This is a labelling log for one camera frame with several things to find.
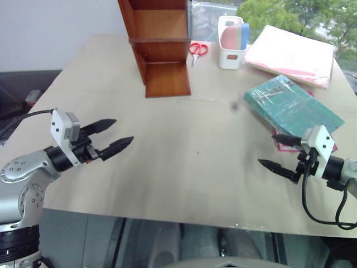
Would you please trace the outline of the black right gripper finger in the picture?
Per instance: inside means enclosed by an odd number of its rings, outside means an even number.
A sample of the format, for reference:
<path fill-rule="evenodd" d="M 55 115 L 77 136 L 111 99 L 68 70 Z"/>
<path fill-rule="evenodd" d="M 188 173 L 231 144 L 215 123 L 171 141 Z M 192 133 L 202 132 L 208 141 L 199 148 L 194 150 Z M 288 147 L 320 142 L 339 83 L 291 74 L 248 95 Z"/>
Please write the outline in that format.
<path fill-rule="evenodd" d="M 271 160 L 258 159 L 258 161 L 271 172 L 282 176 L 286 179 L 289 179 L 291 182 L 297 184 L 299 178 L 296 177 L 296 173 L 294 171 L 288 170 L 282 167 L 279 163 L 273 162 Z"/>
<path fill-rule="evenodd" d="M 301 138 L 285 134 L 275 134 L 272 138 L 283 145 L 286 146 L 301 146 Z"/>

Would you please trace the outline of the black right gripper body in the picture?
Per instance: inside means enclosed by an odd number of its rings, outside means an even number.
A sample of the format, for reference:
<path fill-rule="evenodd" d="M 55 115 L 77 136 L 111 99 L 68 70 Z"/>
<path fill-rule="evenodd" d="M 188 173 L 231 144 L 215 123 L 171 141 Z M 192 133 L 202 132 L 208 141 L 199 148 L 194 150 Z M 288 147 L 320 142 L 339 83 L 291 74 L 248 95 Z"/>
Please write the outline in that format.
<path fill-rule="evenodd" d="M 314 147 L 309 147 L 307 150 L 304 149 L 301 145 L 301 139 L 295 139 L 295 146 L 298 147 L 300 151 L 297 157 L 299 162 L 295 173 L 295 182 L 298 182 L 302 174 L 309 175 L 310 172 L 306 171 L 306 169 L 313 169 L 319 153 Z"/>

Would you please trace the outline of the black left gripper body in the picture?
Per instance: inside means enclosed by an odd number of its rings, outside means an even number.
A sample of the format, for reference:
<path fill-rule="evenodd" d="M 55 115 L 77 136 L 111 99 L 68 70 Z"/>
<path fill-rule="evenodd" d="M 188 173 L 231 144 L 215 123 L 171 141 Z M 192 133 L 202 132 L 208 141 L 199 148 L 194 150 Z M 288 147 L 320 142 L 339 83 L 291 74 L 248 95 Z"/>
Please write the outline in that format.
<path fill-rule="evenodd" d="M 99 153 L 93 147 L 89 137 L 93 133 L 91 128 L 81 128 L 77 140 L 70 142 L 71 150 L 81 164 L 89 163 L 99 158 Z"/>

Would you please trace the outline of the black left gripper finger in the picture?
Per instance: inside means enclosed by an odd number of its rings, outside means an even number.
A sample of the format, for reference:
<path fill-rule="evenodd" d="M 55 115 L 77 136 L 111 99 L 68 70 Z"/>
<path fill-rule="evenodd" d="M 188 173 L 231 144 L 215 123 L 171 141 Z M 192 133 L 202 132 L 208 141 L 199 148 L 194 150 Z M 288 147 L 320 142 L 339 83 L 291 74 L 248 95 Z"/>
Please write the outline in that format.
<path fill-rule="evenodd" d="M 101 119 L 80 129 L 81 137 L 88 137 L 92 134 L 101 133 L 116 123 L 116 119 Z"/>
<path fill-rule="evenodd" d="M 122 152 L 126 147 L 128 147 L 134 140 L 133 136 L 121 138 L 113 143 L 111 143 L 106 149 L 98 152 L 99 157 L 105 161 L 114 155 Z"/>

